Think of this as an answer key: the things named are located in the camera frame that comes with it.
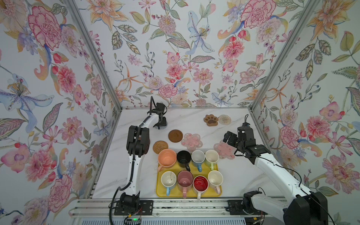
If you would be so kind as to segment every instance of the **orange flower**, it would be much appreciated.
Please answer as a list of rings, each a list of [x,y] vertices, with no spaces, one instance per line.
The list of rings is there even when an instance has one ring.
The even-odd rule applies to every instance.
[[[338,40],[337,25],[350,20],[346,11],[349,10],[356,0],[325,0],[322,9],[316,12],[316,16],[307,24],[315,27],[313,41],[321,33],[324,33],[335,42]]]
[[[95,23],[102,20],[112,31],[114,21],[130,20],[119,10],[125,5],[117,0],[87,0],[90,3],[88,10],[91,11],[90,21]]]

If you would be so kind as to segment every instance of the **white mug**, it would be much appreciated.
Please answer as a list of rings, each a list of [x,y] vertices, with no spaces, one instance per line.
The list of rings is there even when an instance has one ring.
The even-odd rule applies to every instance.
[[[212,170],[207,175],[207,178],[209,180],[209,186],[213,188],[217,194],[221,194],[220,185],[224,180],[222,174],[217,170]]]
[[[172,171],[166,171],[161,176],[161,183],[166,188],[166,196],[170,195],[171,189],[176,186],[176,175]]]
[[[214,165],[217,164],[219,160],[219,154],[215,150],[208,150],[205,153],[205,165],[210,167],[211,170],[214,170]]]
[[[209,182],[204,176],[197,176],[193,181],[193,190],[197,195],[197,199],[200,200],[201,195],[207,191]]]

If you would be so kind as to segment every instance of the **wooden coaster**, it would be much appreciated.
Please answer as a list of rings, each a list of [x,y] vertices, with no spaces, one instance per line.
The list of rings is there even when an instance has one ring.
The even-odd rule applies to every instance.
[[[204,122],[206,123],[206,125],[208,125],[209,127],[211,126],[217,126],[217,121],[218,121],[218,118],[216,116],[214,116],[213,114],[210,114],[210,115],[206,115],[204,117]]]
[[[183,133],[180,130],[172,130],[169,132],[169,140],[171,142],[179,142],[183,139]]]
[[[221,115],[219,116],[219,123],[228,125],[231,123],[231,118],[228,115]]]
[[[169,148],[169,145],[165,141],[157,141],[153,145],[153,151],[159,154],[162,150]]]

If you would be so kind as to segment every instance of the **yellow tray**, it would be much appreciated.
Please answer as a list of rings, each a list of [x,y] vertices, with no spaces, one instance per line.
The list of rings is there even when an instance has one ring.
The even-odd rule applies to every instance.
[[[194,167],[192,162],[190,163],[189,166],[190,166],[190,172],[193,174],[194,178],[199,175],[202,175],[202,176],[206,177],[206,179],[207,179],[207,175],[211,171],[211,169],[209,167],[207,167],[204,163],[201,165],[202,172],[199,172],[198,168]],[[162,171],[158,172],[158,177],[157,177],[157,182],[156,182],[157,196],[159,196],[160,198],[182,198],[183,197],[183,192],[180,191],[180,189],[178,188],[177,185],[170,191],[170,195],[166,196],[166,188],[161,183],[161,176],[166,171],[174,172],[176,174],[176,178],[177,178],[178,173],[180,173],[180,171],[182,171],[182,170],[185,170],[185,168],[180,167],[179,164],[176,162],[173,167],[171,167],[169,169],[163,169]],[[217,170],[217,164],[214,165],[214,170]],[[217,194],[214,189],[209,187],[207,189],[207,191],[201,195],[201,197],[202,198],[214,198],[214,197],[219,197],[221,194],[222,194],[221,186],[220,186],[220,194]],[[186,194],[186,198],[196,198],[196,197],[197,197],[197,195],[194,193],[193,188],[191,188],[191,190],[188,191]]]

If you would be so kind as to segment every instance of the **brown round coaster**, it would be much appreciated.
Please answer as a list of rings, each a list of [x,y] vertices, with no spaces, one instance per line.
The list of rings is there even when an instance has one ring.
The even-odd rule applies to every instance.
[[[159,154],[162,150],[169,148],[169,145],[165,141],[157,141],[153,145],[153,150],[156,154]]]
[[[169,140],[171,142],[179,142],[183,139],[183,133],[180,130],[172,130],[169,132]]]

